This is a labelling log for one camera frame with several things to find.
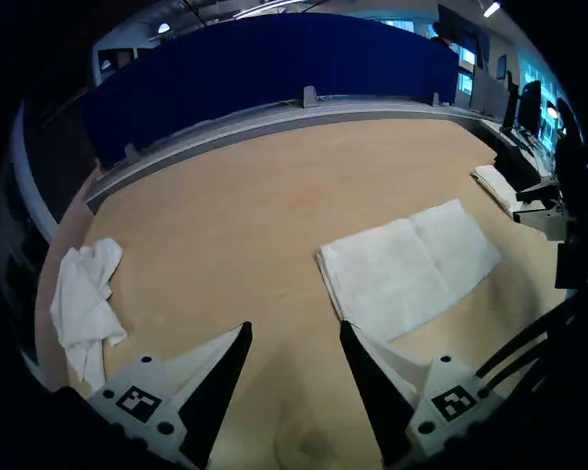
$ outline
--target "blue partition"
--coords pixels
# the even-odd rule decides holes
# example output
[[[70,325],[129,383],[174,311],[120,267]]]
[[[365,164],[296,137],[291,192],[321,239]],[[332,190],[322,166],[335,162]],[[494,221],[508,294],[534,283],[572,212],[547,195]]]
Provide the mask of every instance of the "blue partition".
[[[405,96],[453,103],[457,55],[401,29],[350,16],[266,15],[202,28],[166,42],[88,94],[85,128],[110,168],[132,143],[208,119],[319,95]]]

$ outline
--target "black cable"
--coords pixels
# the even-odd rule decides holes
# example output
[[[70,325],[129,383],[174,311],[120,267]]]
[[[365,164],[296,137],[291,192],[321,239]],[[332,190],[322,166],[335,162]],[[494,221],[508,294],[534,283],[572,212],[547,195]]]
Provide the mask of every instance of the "black cable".
[[[312,8],[316,8],[317,6],[320,6],[326,2],[328,2],[328,0],[321,0],[318,3],[314,3],[312,6],[308,6],[307,8],[305,8],[305,10],[303,10],[301,13],[305,13],[307,10],[311,10]]]
[[[548,340],[540,342],[533,348],[526,351],[521,357],[516,359],[513,363],[506,366],[502,371],[495,375],[490,382],[488,382],[488,387],[490,389],[495,388],[498,384],[500,384],[506,378],[511,376],[514,372],[520,370],[521,367],[524,367],[527,364],[531,363],[533,360],[538,359],[544,353],[547,341]]]
[[[202,23],[202,26],[207,27],[207,23],[201,18],[198,14],[198,10],[196,10],[187,0],[183,0],[183,3],[187,5],[187,8],[198,18],[198,20]]]
[[[483,378],[488,372],[501,364],[511,353],[526,345],[534,338],[538,338],[542,333],[553,327],[555,323],[562,322],[569,318],[574,312],[576,304],[579,303],[578,295],[564,300],[560,305],[548,313],[545,313],[534,323],[526,327],[519,334],[510,339],[499,351],[495,352],[490,359],[485,361],[479,370],[475,373],[479,378]]]

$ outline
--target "wooden table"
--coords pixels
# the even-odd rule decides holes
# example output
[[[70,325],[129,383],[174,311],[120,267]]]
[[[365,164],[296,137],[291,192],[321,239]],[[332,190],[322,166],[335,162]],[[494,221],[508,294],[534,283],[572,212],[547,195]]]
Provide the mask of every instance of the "wooden table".
[[[476,367],[563,298],[553,289],[555,245],[513,223],[469,176],[494,156],[450,121],[347,122],[237,143],[127,186],[103,203],[85,240],[113,237],[124,248],[111,305],[129,336],[105,345],[107,376],[252,320],[212,469],[380,468],[314,253],[459,198],[503,261],[394,343]],[[71,381],[83,390],[73,372]]]

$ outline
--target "white towel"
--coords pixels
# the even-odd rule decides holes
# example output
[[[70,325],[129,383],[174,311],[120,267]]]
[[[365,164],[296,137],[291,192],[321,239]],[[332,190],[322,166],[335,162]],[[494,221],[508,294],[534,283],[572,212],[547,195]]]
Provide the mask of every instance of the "white towel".
[[[479,186],[494,197],[495,201],[510,217],[514,212],[518,211],[544,209],[544,205],[540,201],[518,202],[514,188],[491,164],[478,166],[470,174],[475,178]]]
[[[70,248],[61,260],[50,316],[67,360],[89,383],[92,392],[104,385],[102,341],[117,345],[126,338],[114,311],[109,279],[122,258],[122,249],[110,238],[93,248]]]
[[[500,258],[457,199],[334,241],[317,254],[339,317],[384,341],[456,304]]]

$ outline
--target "window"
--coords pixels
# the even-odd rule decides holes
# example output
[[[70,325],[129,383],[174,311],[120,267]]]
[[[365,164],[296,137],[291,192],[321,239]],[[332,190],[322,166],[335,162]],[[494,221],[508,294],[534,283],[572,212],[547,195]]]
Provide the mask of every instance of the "window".
[[[468,49],[465,49],[463,47],[460,47],[460,50],[462,51],[462,53],[460,54],[460,57],[462,58],[462,60],[465,60],[468,63],[472,63],[473,65],[475,64],[475,55],[469,51]]]
[[[388,26],[394,26],[401,28],[402,30],[414,32],[414,22],[407,20],[381,20],[381,23],[387,24]]]
[[[473,79],[466,74],[459,74],[457,88],[470,95],[473,92]]]

